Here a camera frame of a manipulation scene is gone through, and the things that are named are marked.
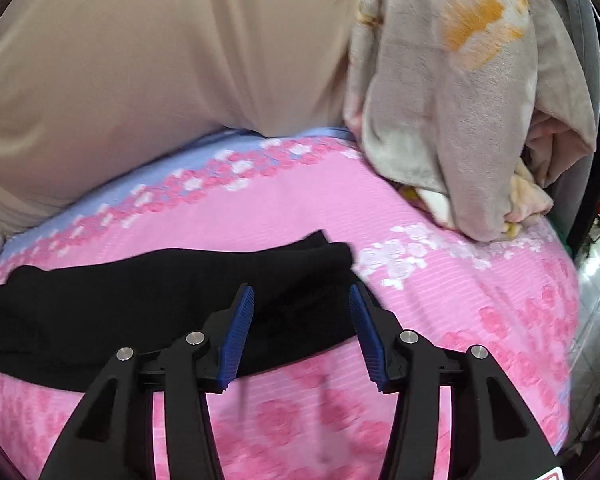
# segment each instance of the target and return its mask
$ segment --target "blue gripper pad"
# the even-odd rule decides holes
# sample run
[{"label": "blue gripper pad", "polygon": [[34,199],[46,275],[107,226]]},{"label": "blue gripper pad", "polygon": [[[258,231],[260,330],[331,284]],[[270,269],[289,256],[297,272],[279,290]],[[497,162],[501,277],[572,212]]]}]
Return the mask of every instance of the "blue gripper pad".
[{"label": "blue gripper pad", "polygon": [[381,392],[389,382],[384,367],[384,346],[357,285],[349,289],[349,314],[358,335],[369,379],[376,383]]},{"label": "blue gripper pad", "polygon": [[227,389],[238,373],[242,350],[253,319],[254,303],[253,289],[246,286],[235,305],[234,318],[219,351],[218,384],[223,390]]}]

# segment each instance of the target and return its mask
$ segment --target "pink blanket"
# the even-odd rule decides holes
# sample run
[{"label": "pink blanket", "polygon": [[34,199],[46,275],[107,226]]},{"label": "pink blanket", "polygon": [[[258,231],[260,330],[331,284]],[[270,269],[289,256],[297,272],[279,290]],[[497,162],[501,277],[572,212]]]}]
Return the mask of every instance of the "pink blanket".
[{"label": "pink blanket", "polygon": [[[352,245],[356,271],[405,328],[447,348],[490,349],[557,449],[568,425],[578,286],[549,225],[513,242],[474,244],[435,227],[344,140],[258,144],[224,150],[197,170],[179,168],[158,186],[137,186],[121,203],[75,218],[2,261],[0,282],[21,264],[98,264],[170,247],[254,251],[324,229]],[[29,480],[79,399],[0,374],[0,444]],[[232,480],[375,480],[395,400],[368,380],[356,341],[208,396]],[[169,477],[163,408],[155,395],[158,480]],[[443,391],[436,480],[446,478],[449,431]]]}]

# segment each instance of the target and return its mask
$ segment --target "metal pivot bolt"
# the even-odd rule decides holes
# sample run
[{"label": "metal pivot bolt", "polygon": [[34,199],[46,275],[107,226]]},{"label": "metal pivot bolt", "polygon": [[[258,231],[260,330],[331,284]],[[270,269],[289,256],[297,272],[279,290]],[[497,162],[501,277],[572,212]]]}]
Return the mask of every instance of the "metal pivot bolt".
[{"label": "metal pivot bolt", "polygon": [[482,345],[476,345],[471,348],[471,353],[476,359],[485,359],[489,355],[489,351]]},{"label": "metal pivot bolt", "polygon": [[116,352],[116,357],[119,361],[128,361],[134,356],[134,351],[132,348],[125,346]]},{"label": "metal pivot bolt", "polygon": [[199,345],[205,340],[205,335],[202,332],[191,332],[186,339],[190,345]]},{"label": "metal pivot bolt", "polygon": [[400,340],[407,344],[414,344],[418,342],[418,334],[413,330],[403,330],[400,332]]}]

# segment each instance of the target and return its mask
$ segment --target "white flower pattern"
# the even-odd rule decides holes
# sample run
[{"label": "white flower pattern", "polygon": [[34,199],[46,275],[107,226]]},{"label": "white flower pattern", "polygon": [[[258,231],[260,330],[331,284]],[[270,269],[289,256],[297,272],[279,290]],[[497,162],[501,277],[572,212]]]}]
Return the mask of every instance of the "white flower pattern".
[{"label": "white flower pattern", "polygon": [[362,158],[362,153],[360,153],[360,150],[356,150],[353,148],[349,148],[348,150],[344,150],[342,152],[342,154],[344,156],[346,156],[347,158]]},{"label": "white flower pattern", "polygon": [[304,144],[296,144],[289,148],[289,151],[294,155],[304,155],[305,153],[309,153],[311,151],[311,146],[305,146]]},{"label": "white flower pattern", "polygon": [[231,169],[235,174],[244,173],[253,168],[253,163],[250,160],[239,160],[231,165]]},{"label": "white flower pattern", "polygon": [[146,188],[146,186],[144,184],[138,184],[137,186],[135,186],[132,190],[131,190],[131,194],[132,195],[138,195],[141,192],[144,191],[144,189]]},{"label": "white flower pattern", "polygon": [[408,279],[417,269],[425,269],[425,257],[430,251],[443,250],[452,258],[471,261],[474,269],[491,268],[491,260],[501,256],[510,260],[515,256],[512,249],[528,250],[535,253],[542,251],[545,242],[555,240],[555,234],[546,222],[523,231],[515,240],[492,242],[490,244],[471,242],[468,240],[445,240],[439,233],[423,223],[407,226],[394,226],[392,233],[402,233],[408,240],[392,238],[384,242],[375,242],[370,248],[358,252],[358,260],[354,270],[362,277],[386,268],[387,278],[381,281],[383,286],[392,286],[398,290],[404,289],[404,280]]},{"label": "white flower pattern", "polygon": [[105,216],[105,217],[102,219],[102,221],[100,222],[100,225],[101,225],[101,226],[103,226],[103,227],[106,227],[106,226],[108,226],[108,225],[111,223],[111,221],[112,221],[112,220],[113,220],[113,215],[112,215],[111,213],[108,213],[108,214],[107,214],[107,215],[106,215],[106,216]]},{"label": "white flower pattern", "polygon": [[230,184],[227,184],[226,186],[224,186],[224,188],[227,191],[240,191],[241,189],[244,189],[248,185],[249,185],[248,178],[238,178],[238,179],[234,180],[233,182],[231,182]]},{"label": "white flower pattern", "polygon": [[264,139],[260,141],[261,148],[270,148],[272,146],[279,146],[282,144],[282,140],[280,139]]},{"label": "white flower pattern", "polygon": [[184,184],[184,189],[186,189],[187,191],[193,191],[195,189],[201,189],[202,188],[202,179],[201,178],[196,178],[196,177],[191,177],[188,178]]},{"label": "white flower pattern", "polygon": [[220,150],[219,152],[216,152],[216,154],[214,155],[214,159],[215,160],[227,160],[229,158],[229,156],[233,155],[234,153],[235,153],[234,150],[228,150],[228,149]]},{"label": "white flower pattern", "polygon": [[134,202],[134,205],[136,207],[139,207],[139,206],[144,205],[144,204],[149,204],[151,202],[151,200],[152,200],[153,197],[154,197],[153,193],[151,193],[149,191],[144,192],[144,193],[142,193],[142,195],[140,195],[136,199],[136,201]]}]

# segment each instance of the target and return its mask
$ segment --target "beige cushion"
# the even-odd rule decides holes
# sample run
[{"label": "beige cushion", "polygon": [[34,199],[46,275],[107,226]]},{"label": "beige cushion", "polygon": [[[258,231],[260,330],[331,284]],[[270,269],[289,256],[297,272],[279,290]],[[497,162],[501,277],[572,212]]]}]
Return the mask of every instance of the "beige cushion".
[{"label": "beige cushion", "polygon": [[0,19],[0,227],[36,225],[221,126],[339,124],[356,0],[14,0]]}]

